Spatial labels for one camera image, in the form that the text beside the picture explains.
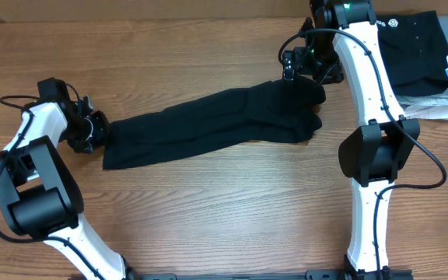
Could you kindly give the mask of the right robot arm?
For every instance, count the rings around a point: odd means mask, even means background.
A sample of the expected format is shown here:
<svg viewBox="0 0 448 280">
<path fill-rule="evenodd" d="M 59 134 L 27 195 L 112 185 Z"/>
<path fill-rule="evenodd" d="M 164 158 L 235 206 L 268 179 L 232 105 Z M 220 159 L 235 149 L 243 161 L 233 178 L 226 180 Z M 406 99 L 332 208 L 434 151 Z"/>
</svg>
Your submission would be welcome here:
<svg viewBox="0 0 448 280">
<path fill-rule="evenodd" d="M 312 16 L 298 32 L 302 47 L 282 47 L 282 78 L 309 75 L 321 85 L 346 81 L 356 129 L 340 144 L 338 161 L 352 189 L 352 234 L 340 271 L 309 271 L 308 279 L 413 277 L 392 269 L 386 250 L 391 189 L 419 136 L 417 121 L 404 116 L 384 66 L 370 1 L 311 1 Z"/>
</svg>

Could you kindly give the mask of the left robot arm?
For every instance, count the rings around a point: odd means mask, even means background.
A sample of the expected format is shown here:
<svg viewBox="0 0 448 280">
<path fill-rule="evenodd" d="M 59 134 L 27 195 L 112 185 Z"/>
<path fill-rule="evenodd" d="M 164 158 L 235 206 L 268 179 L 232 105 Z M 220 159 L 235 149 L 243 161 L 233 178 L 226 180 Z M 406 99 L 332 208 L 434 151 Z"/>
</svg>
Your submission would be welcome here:
<svg viewBox="0 0 448 280">
<path fill-rule="evenodd" d="M 77 153 L 105 145 L 107 118 L 88 96 L 73 100 L 73 87 L 60 79 L 37 87 L 38 96 L 19 107 L 22 124 L 0 152 L 0 238 L 45 243 L 84 279 L 136 279 L 136 270 L 87 221 L 79 186 L 57 151 L 62 141 Z"/>
</svg>

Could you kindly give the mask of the black t-shirt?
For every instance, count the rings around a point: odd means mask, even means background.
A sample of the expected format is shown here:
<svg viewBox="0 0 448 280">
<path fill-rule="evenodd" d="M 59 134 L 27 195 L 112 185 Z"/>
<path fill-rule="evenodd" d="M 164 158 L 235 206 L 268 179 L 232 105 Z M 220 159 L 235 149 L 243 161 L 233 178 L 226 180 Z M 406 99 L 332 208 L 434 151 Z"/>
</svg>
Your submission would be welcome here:
<svg viewBox="0 0 448 280">
<path fill-rule="evenodd" d="M 314 108 L 323 86 L 296 76 L 267 81 L 143 114 L 110 126 L 105 170 L 122 170 L 198 156 L 248 141 L 299 143 L 322 122 Z"/>
</svg>

